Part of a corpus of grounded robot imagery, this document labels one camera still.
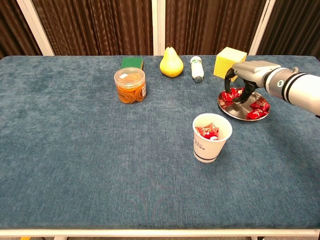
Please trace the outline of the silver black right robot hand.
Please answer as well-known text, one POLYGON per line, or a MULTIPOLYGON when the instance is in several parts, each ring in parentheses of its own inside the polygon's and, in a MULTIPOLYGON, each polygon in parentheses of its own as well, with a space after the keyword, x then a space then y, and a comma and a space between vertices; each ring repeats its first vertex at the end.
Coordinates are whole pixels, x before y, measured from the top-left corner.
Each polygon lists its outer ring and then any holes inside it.
POLYGON ((244 90, 240 97, 232 101, 236 104, 245 103, 256 89, 263 88, 265 76, 281 66, 263 60, 252 60, 238 62, 226 72, 224 77, 224 88, 226 93, 230 93, 230 84, 233 77, 239 77, 244 82, 244 90))

